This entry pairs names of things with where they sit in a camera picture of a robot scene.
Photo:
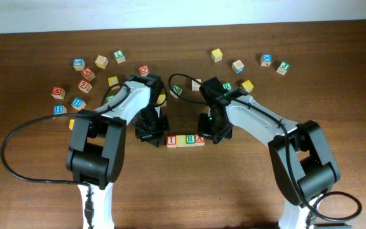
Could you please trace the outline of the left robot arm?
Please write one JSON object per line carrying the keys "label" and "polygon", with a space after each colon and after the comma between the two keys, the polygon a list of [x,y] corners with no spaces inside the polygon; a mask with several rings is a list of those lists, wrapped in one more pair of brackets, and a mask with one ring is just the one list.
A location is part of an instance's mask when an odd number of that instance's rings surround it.
{"label": "left robot arm", "polygon": [[160,76],[132,74],[104,105],[82,109],[74,120],[67,170],[77,182],[83,203],[83,228],[114,228],[112,188],[121,174],[126,127],[135,127],[142,142],[159,146],[169,130],[168,118],[156,102],[165,89]]}

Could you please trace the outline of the red I block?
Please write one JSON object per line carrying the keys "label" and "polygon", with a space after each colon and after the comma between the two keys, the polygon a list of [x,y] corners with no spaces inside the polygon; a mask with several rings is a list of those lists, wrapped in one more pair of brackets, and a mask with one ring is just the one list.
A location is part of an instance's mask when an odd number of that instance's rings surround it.
{"label": "red I block", "polygon": [[175,135],[168,135],[166,137],[166,146],[168,148],[176,148],[177,147],[177,140]]}

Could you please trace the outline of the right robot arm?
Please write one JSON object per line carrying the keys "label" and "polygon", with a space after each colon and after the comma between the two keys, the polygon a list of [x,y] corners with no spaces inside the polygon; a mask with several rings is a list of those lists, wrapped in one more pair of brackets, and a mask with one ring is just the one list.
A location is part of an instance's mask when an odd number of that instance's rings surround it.
{"label": "right robot arm", "polygon": [[276,184],[285,197],[277,228],[316,228],[320,202],[341,178],[319,124],[284,119],[245,90],[225,89],[217,78],[203,82],[200,92],[210,108],[200,114],[200,136],[218,144],[232,137],[233,127],[240,127],[268,148]]}

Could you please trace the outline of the yellow C block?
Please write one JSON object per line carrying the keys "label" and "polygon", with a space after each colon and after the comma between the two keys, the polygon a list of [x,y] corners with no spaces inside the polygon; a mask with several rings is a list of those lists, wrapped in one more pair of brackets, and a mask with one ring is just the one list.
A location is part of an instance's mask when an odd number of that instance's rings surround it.
{"label": "yellow C block", "polygon": [[176,135],[176,146],[178,148],[186,146],[186,135]]}

